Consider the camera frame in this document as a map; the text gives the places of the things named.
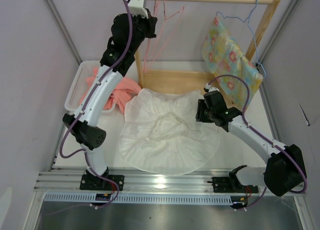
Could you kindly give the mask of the white skirt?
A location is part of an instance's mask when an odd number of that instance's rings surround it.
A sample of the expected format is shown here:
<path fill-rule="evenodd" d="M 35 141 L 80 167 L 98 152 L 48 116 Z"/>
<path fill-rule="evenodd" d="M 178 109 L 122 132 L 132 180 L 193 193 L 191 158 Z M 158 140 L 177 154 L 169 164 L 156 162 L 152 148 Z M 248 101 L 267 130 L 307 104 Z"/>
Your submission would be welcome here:
<path fill-rule="evenodd" d="M 203 167 L 220 146 L 220 130 L 196 121 L 200 91 L 164 94 L 143 88 L 126 103 L 119 152 L 132 167 L 179 176 Z"/>

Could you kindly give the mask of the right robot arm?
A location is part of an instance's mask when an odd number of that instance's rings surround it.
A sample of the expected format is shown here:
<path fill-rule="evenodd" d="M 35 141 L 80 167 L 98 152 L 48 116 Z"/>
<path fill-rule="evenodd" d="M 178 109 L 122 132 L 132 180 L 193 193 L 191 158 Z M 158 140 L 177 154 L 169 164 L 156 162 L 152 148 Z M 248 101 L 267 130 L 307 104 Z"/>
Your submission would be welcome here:
<path fill-rule="evenodd" d="M 201 123 L 212 123 L 246 143 L 265 162 L 265 167 L 242 165 L 229 173 L 228 186 L 239 192 L 246 186 L 268 188 L 281 197 L 291 192 L 304 193 L 307 189 L 307 173 L 301 149 L 292 144 L 285 145 L 264 136 L 235 107 L 228 108 L 218 90 L 204 94 L 197 102 L 195 119 Z"/>

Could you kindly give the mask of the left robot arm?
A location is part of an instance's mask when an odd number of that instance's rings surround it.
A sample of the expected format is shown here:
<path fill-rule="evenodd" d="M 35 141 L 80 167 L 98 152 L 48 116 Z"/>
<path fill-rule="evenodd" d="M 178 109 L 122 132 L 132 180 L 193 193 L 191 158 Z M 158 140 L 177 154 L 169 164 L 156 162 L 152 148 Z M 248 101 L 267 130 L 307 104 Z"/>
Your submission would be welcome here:
<path fill-rule="evenodd" d="M 157 18 L 148 9 L 140 13 L 117 15 L 111 26 L 109 38 L 95 80 L 91 84 L 84 100 L 73 114 L 66 113 L 62 121 L 67 132 L 72 134 L 80 151 L 84 152 L 87 163 L 82 190 L 118 189 L 117 184 L 109 180 L 109 169 L 104 153 L 98 148 L 107 137 L 105 130 L 97 126 L 102 110 L 116 86 L 123 80 L 135 61 L 135 53 L 146 39 L 155 38 Z"/>

